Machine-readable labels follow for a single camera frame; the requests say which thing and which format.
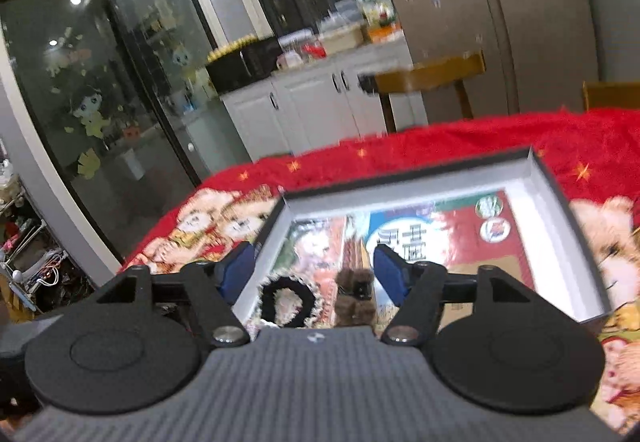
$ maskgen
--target ribbed gray surface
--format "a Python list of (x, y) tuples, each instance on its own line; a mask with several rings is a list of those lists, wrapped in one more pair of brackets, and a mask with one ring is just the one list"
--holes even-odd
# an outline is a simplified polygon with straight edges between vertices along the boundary
[(18, 442), (619, 439), (587, 408), (517, 417), (465, 402), (417, 350), (383, 345), (367, 327), (267, 329), (249, 346), (213, 352), (187, 388), (150, 409), (92, 418), (47, 408), (16, 435)]

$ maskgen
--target brown plush toy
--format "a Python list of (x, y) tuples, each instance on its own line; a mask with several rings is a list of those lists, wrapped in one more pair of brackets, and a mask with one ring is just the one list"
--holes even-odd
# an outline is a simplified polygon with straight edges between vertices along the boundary
[(376, 319), (373, 279), (373, 272), (366, 268), (345, 268), (335, 276), (338, 285), (334, 306), (337, 327), (373, 326)]

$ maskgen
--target door frame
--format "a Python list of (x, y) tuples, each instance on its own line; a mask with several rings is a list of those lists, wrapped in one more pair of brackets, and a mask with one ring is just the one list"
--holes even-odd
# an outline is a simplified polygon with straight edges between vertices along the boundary
[[(211, 0), (197, 2), (217, 44), (228, 43)], [(82, 212), (49, 157), (22, 98), (2, 32), (0, 134), (31, 199), (61, 246), (96, 285), (109, 281), (121, 262)]]

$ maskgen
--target red blanket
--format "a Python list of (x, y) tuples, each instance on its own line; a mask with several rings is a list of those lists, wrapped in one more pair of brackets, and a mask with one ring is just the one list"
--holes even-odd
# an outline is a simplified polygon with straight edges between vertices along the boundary
[[(219, 259), (239, 239), (251, 239), (260, 225), (256, 218), (268, 214), (280, 188), (322, 186), (522, 146), (535, 148), (569, 199), (604, 202), (623, 195), (635, 201), (640, 194), (639, 112), (483, 118), (227, 169), (204, 181), (189, 204), (165, 215), (123, 267), (151, 262), (158, 272), (173, 272), (193, 258)], [(176, 229), (185, 219), (186, 230)]]
[(164, 216), (124, 266), (146, 263), (153, 272), (175, 272), (197, 258), (219, 260), (237, 242), (254, 237), (282, 189), (523, 146), (533, 146), (565, 196), (574, 200), (572, 207), (603, 278), (616, 281), (617, 292), (609, 291), (616, 313), (601, 336), (607, 366), (593, 410), (612, 428), (625, 432), (640, 418), (640, 248), (631, 234), (632, 223), (634, 228), (640, 223), (640, 112), (484, 118), (350, 140), (295, 158), (230, 168), (210, 177)]

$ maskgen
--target black hair tie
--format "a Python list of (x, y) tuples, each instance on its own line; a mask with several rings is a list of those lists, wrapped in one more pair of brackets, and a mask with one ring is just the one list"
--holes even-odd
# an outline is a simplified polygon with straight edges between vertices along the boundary
[(276, 322), (276, 292), (288, 288), (302, 301), (296, 316), (283, 328), (311, 328), (322, 312), (322, 296), (315, 282), (290, 272), (270, 274), (260, 285), (260, 319)]

